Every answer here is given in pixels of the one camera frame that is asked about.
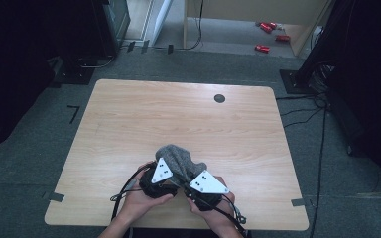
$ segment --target gray carpet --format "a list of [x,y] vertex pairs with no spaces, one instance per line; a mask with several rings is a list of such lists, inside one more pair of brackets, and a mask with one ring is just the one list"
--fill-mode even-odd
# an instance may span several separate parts
[[[11,136],[0,144],[0,237],[96,237],[103,227],[49,226],[42,199],[58,182],[81,116],[100,78],[262,85],[288,96],[279,69],[298,69],[301,59],[140,49],[122,51],[98,68],[90,85],[47,88]],[[78,115],[70,124],[74,108]],[[279,100],[279,110],[315,108],[312,100]],[[304,121],[312,111],[283,116],[283,125]],[[321,196],[315,237],[381,237],[381,169],[368,158],[346,154],[345,139],[331,112],[326,115]],[[286,127],[290,151],[312,224],[318,186],[323,113]],[[311,230],[253,231],[253,237],[309,237]]]

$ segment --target black wire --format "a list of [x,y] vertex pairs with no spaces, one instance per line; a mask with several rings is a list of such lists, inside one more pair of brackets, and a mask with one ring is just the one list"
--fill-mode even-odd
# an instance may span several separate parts
[[[156,163],[153,162],[153,163],[147,164],[147,165],[141,167],[140,169],[138,169],[138,170],[137,170],[137,171],[136,171],[136,172],[135,172],[135,173],[128,179],[128,181],[126,181],[125,185],[123,185],[123,187],[122,187],[122,189],[120,190],[119,194],[125,191],[126,186],[131,182],[131,180],[132,180],[132,179],[133,179],[139,172],[141,172],[141,171],[143,171],[143,170],[145,170],[145,169],[147,169],[147,168],[149,168],[149,167],[152,167],[152,166],[154,166],[155,164],[156,164]],[[114,204],[113,212],[112,212],[112,218],[111,218],[112,220],[113,220],[113,219],[116,217],[116,215],[117,215],[117,209],[119,208],[120,200],[121,200],[121,199],[116,199],[116,203]]]
[[304,96],[297,96],[297,97],[294,97],[294,96],[288,96],[288,97],[277,97],[275,98],[275,100],[297,100],[297,99],[314,99],[316,98],[317,96],[323,94],[322,93],[318,93],[318,94],[315,94],[315,95],[304,95]]
[[117,193],[116,195],[113,195],[112,197],[110,197],[110,200],[111,201],[116,201],[117,199],[123,199],[125,196],[124,194],[126,194],[127,192],[129,191],[140,191],[142,189],[129,189],[129,190],[124,190],[120,193]]
[[330,69],[328,65],[319,65],[312,74],[311,87],[316,91],[327,92],[328,87],[325,82],[329,73]]
[[[106,67],[111,62],[113,62],[113,60],[114,60],[114,56],[109,56],[109,57],[110,57],[110,59],[108,60],[108,62],[106,62],[104,64],[101,64],[101,65],[88,66],[88,65],[82,65],[82,64],[80,64],[79,66],[82,67],[82,68],[101,68],[101,67]],[[81,61],[81,60],[99,60],[99,59],[85,59],[85,58],[79,58],[78,59],[78,61]]]
[[311,108],[311,109],[298,109],[298,110],[293,110],[293,111],[289,111],[289,112],[280,114],[280,116],[287,116],[287,115],[289,115],[289,114],[291,114],[291,113],[294,113],[294,112],[315,111],[315,110],[317,110],[317,108]]
[[197,25],[197,30],[199,32],[199,37],[197,38],[196,43],[193,45],[193,47],[188,48],[188,49],[183,49],[183,50],[189,51],[189,50],[195,49],[199,45],[200,41],[202,40],[202,28],[200,26],[200,22],[202,20],[202,11],[203,11],[203,0],[200,2],[199,24],[196,24]]
[[316,114],[318,114],[318,113],[319,113],[320,111],[322,111],[322,110],[323,110],[323,108],[318,109],[318,110],[317,110],[316,112],[314,112],[314,114],[312,114],[306,121],[293,122],[293,123],[290,123],[290,124],[284,126],[284,128],[289,127],[289,126],[293,126],[293,125],[297,125],[297,124],[307,123],[307,122],[309,122],[309,121],[310,121]]
[[236,218],[237,218],[237,213],[239,213],[239,212],[237,212],[237,209],[236,209],[236,206],[234,205],[234,203],[230,200],[230,198],[228,198],[226,195],[222,195],[222,196],[224,196],[226,199],[223,199],[223,200],[225,200],[225,201],[227,201],[229,204],[231,204],[231,207],[233,208],[233,210],[234,210],[234,214],[235,214],[235,216],[236,216]]
[[310,237],[314,237],[315,233],[315,227],[317,225],[317,219],[318,219],[318,209],[319,209],[319,200],[320,200],[320,189],[321,189],[321,171],[322,171],[322,160],[323,160],[323,145],[324,145],[324,132],[325,132],[325,125],[326,125],[326,108],[323,110],[323,124],[322,124],[322,138],[320,143],[320,154],[319,154],[319,165],[318,165],[318,172],[317,172],[317,202],[314,206],[315,208],[315,215],[314,215],[314,221],[312,222],[312,228],[311,228],[311,235]]

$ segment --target black tape marking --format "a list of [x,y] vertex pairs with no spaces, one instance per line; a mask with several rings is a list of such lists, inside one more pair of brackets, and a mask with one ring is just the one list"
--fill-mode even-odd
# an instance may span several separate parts
[[302,198],[299,199],[292,199],[292,205],[293,206],[306,206],[305,200]]
[[128,46],[128,53],[132,52],[134,50],[134,47],[135,47],[135,42],[131,42]]
[[148,49],[148,45],[150,44],[150,40],[144,42],[144,46],[142,46],[141,54],[146,53]]
[[42,199],[63,202],[64,201],[64,195],[59,194],[59,193],[55,193],[55,192],[52,192],[52,191],[46,191],[43,194]]
[[169,45],[169,48],[167,49],[167,54],[171,54],[173,52],[173,45]]
[[68,108],[76,108],[75,112],[73,113],[72,119],[70,119],[70,122],[69,122],[69,124],[72,124],[73,120],[75,120],[76,114],[78,114],[80,106],[71,106],[71,105],[68,105],[67,107]]

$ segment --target black cord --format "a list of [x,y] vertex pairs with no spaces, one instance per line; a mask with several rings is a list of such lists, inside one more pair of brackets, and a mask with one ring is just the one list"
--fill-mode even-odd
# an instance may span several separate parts
[[316,97],[318,97],[322,94],[323,94],[323,92],[315,94],[315,95],[277,97],[277,98],[275,98],[275,100],[315,99]]
[[223,194],[222,196],[226,198],[226,199],[223,199],[223,200],[227,201],[231,205],[231,207],[234,210],[234,214],[237,215],[237,209],[236,209],[236,206],[234,205],[234,203],[226,195]]
[[[143,167],[141,167],[140,169],[138,169],[129,179],[128,181],[126,181],[125,185],[123,185],[122,189],[120,190],[119,194],[123,194],[124,191],[125,191],[125,188],[126,186],[129,185],[129,183],[131,182],[131,180],[141,171],[145,170],[145,169],[148,169],[150,167],[154,167],[156,165],[156,162],[153,162],[153,163],[150,163],[150,164],[147,164]],[[116,199],[116,203],[114,204],[114,207],[113,207],[113,212],[112,212],[112,220],[116,217],[117,215],[117,209],[119,208],[119,203],[120,203],[120,200],[121,199]]]
[[309,121],[310,121],[316,114],[318,114],[318,113],[319,113],[320,111],[322,111],[322,110],[323,110],[323,108],[318,109],[318,110],[317,110],[316,112],[314,112],[314,114],[312,114],[306,121],[293,122],[293,123],[290,123],[290,124],[284,126],[284,128],[289,127],[289,126],[293,126],[293,125],[297,125],[297,124],[307,123],[307,122],[309,122]]
[[188,49],[184,49],[184,50],[186,50],[186,51],[195,49],[195,48],[199,45],[200,41],[202,40],[202,28],[201,28],[201,26],[200,26],[200,22],[201,22],[201,20],[202,20],[202,11],[203,11],[203,0],[200,2],[200,9],[199,9],[199,24],[196,24],[196,26],[197,26],[197,30],[198,30],[198,32],[199,32],[199,37],[197,38],[196,43],[193,45],[193,47],[188,48]]
[[120,192],[120,193],[117,193],[116,195],[113,195],[112,197],[110,197],[110,200],[111,201],[117,201],[118,199],[123,199],[125,196],[124,196],[124,194],[126,194],[127,192],[129,192],[129,191],[140,191],[140,190],[142,190],[142,189],[129,189],[129,190],[124,190],[124,191],[122,191],[122,192]]
[[310,237],[314,237],[315,233],[315,227],[317,225],[317,219],[318,219],[318,209],[319,209],[319,200],[320,200],[320,189],[321,189],[321,171],[322,171],[322,159],[323,159],[323,145],[324,145],[324,132],[325,132],[325,125],[326,125],[326,108],[323,110],[323,125],[322,125],[322,138],[320,143],[320,154],[319,154],[319,165],[318,165],[318,172],[317,172],[317,202],[314,206],[315,208],[315,215],[314,215],[314,221],[312,222],[312,228],[311,228],[311,235]]
[[293,111],[289,111],[289,112],[280,114],[280,116],[287,116],[287,115],[289,115],[289,114],[291,114],[291,113],[294,113],[294,112],[315,111],[315,110],[318,110],[318,109],[317,109],[317,108],[311,108],[311,109],[298,109],[298,110],[293,110]]
[[[104,63],[104,64],[101,64],[101,65],[82,65],[80,64],[79,66],[80,67],[83,67],[83,68],[100,68],[100,67],[106,67],[108,66],[111,62],[113,62],[114,60],[114,56],[109,56],[110,59],[107,63]],[[82,61],[82,60],[98,60],[98,59],[85,59],[85,58],[79,58],[78,61]]]

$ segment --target wooden table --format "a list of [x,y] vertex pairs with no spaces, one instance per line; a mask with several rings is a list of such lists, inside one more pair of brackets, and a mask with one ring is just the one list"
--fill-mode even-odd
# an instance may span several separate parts
[[[46,222],[108,225],[109,198],[168,144],[224,178],[246,229],[308,228],[305,208],[292,205],[302,196],[271,88],[114,79],[95,85],[55,190],[64,200],[51,201]],[[134,227],[208,228],[182,190]]]

